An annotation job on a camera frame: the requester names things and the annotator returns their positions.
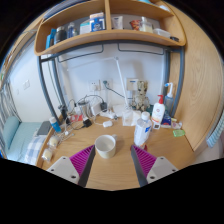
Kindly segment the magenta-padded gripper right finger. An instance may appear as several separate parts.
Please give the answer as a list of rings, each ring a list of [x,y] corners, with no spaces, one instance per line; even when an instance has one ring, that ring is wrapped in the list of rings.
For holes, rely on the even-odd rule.
[[[131,146],[131,156],[141,187],[177,171],[177,168],[165,157],[155,157],[135,145]]]

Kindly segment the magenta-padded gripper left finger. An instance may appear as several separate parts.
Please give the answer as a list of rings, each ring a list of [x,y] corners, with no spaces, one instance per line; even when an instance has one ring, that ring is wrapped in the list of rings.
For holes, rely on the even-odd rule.
[[[76,185],[85,187],[94,157],[95,146],[92,145],[71,157],[62,156],[47,171]]]

